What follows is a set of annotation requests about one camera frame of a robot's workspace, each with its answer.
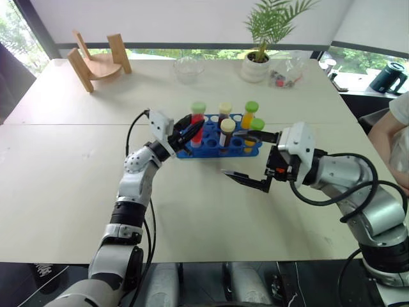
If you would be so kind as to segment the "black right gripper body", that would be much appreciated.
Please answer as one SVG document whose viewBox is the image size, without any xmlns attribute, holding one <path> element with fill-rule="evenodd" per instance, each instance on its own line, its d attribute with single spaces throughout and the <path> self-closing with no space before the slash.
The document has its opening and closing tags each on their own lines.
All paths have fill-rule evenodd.
<svg viewBox="0 0 409 307">
<path fill-rule="evenodd" d="M 300 165 L 301 160 L 297 155 L 280 152 L 278 146 L 273 145 L 268 155 L 265 175 L 281 182 L 295 182 Z"/>
</svg>

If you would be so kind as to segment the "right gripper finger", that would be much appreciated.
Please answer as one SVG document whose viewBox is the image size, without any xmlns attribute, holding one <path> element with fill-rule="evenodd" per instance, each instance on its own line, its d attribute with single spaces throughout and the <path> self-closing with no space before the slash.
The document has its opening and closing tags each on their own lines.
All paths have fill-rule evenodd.
<svg viewBox="0 0 409 307">
<path fill-rule="evenodd" d="M 262 180 L 255 180 L 250 178 L 247 174 L 239 173 L 236 171 L 222 169 L 221 172 L 241 185 L 263 191 L 264 193 L 268 193 L 270 190 L 270 186 L 272 183 L 271 176 L 267 176 Z"/>
<path fill-rule="evenodd" d="M 272 143 L 276 144 L 279 140 L 279 132 L 265 132 L 261 130 L 240 130 L 238 131 L 238 137 L 246 141 L 252 141 L 255 143 Z"/>
</svg>

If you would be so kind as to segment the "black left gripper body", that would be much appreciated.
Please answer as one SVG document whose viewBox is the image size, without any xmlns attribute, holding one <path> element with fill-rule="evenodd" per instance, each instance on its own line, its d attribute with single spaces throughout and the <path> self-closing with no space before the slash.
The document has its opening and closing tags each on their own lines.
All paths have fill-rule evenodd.
<svg viewBox="0 0 409 307">
<path fill-rule="evenodd" d="M 170 149 L 167 149 L 167 156 L 177 154 L 180 151 L 187 151 L 186 144 L 192 139 L 191 125 L 175 125 L 169 136 L 166 137 L 167 144 Z"/>
</svg>

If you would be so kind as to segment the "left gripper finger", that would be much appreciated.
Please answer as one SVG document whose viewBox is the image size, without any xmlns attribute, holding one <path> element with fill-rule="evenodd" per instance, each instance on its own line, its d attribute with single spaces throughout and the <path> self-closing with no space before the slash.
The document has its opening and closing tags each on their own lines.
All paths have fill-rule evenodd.
<svg viewBox="0 0 409 307">
<path fill-rule="evenodd" d="M 184 116 L 183 118 L 181 118 L 175 123 L 174 129 L 175 130 L 185 130 L 191 124 L 191 118 L 192 118 L 191 114 Z"/>
<path fill-rule="evenodd" d="M 192 142 L 194 146 L 200 146 L 202 137 L 199 139 L 195 139 L 195 137 L 198 134 L 201 135 L 200 132 L 202 131 L 204 123 L 204 120 L 200 120 L 190 125 L 183 133 L 183 143 L 187 144 L 188 142 Z"/>
</svg>

